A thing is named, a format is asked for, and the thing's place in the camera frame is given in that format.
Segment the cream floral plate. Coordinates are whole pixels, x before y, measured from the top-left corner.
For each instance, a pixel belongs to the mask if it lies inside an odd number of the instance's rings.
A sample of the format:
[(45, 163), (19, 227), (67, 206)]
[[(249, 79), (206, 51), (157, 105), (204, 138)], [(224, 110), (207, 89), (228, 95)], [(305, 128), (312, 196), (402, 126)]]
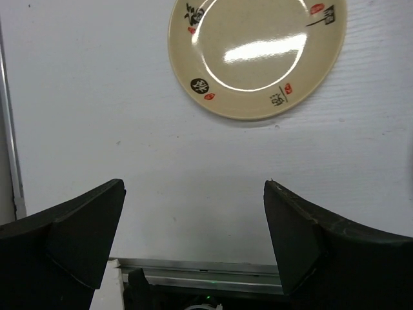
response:
[(347, 11), (345, 1), (176, 1), (170, 64), (209, 112), (268, 119), (324, 82), (343, 46)]

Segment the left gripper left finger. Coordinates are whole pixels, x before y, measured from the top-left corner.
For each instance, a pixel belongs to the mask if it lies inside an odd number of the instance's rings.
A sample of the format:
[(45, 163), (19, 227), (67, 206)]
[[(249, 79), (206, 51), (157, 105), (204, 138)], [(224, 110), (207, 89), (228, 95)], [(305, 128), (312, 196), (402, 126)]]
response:
[(1, 309), (89, 309), (101, 287), (126, 190), (110, 180), (1, 226)]

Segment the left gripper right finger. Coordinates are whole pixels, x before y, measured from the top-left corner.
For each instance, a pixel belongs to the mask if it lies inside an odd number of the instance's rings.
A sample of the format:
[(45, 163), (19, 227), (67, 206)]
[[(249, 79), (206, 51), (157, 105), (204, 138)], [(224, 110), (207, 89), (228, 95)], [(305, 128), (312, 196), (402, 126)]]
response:
[(275, 181), (264, 207), (293, 309), (411, 309), (412, 238), (373, 229)]

